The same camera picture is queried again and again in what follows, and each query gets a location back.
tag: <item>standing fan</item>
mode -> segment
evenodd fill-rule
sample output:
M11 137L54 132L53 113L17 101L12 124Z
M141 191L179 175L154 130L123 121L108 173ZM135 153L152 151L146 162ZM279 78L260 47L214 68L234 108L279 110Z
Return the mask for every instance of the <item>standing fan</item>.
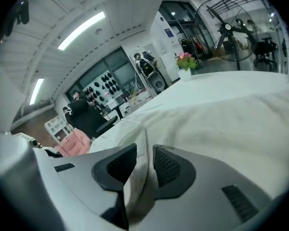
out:
M230 0L207 0L197 10L211 29L215 54L225 60L236 62L248 58L257 46L257 27L250 15Z

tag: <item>speaker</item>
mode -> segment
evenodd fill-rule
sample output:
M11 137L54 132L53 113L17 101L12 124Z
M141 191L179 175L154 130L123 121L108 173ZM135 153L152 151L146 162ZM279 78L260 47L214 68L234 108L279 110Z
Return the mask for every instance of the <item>speaker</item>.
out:
M165 90L165 82L162 76L158 72L154 72L149 78L148 81L156 91Z

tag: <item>potted flower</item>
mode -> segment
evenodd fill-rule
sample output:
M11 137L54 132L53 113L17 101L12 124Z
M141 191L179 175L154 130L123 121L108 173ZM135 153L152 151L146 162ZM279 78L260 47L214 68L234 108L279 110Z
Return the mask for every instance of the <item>potted flower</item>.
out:
M198 62L191 54L181 52L177 58L177 65L180 79L186 81L192 76L191 68L195 69L198 66Z

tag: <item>ceiling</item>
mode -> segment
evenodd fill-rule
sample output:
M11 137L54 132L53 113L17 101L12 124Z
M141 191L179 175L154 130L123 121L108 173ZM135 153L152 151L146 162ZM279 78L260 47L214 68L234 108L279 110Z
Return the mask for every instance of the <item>ceiling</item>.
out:
M14 24L0 43L0 66L29 104L38 78L36 103L55 100L73 77L110 52L122 39L151 27L162 0L28 0L28 24ZM78 36L64 51L60 43L103 11L106 18Z

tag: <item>fluorescent light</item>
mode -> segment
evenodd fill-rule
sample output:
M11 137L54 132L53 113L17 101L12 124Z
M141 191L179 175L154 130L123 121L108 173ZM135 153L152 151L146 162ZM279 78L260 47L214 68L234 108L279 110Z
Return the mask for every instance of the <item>fluorescent light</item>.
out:
M38 79L37 83L35 84L35 88L33 90L32 96L31 96L31 100L30 100L30 105L34 104L35 99L37 98L40 86L42 84L44 79Z
M100 12L97 15L91 17L86 22L82 23L79 27L77 27L66 39L63 40L63 42L59 45L59 50L65 50L65 48L75 39L77 38L81 33L83 33L85 30L87 30L89 27L91 27L93 24L97 23L98 21L105 18L104 12Z

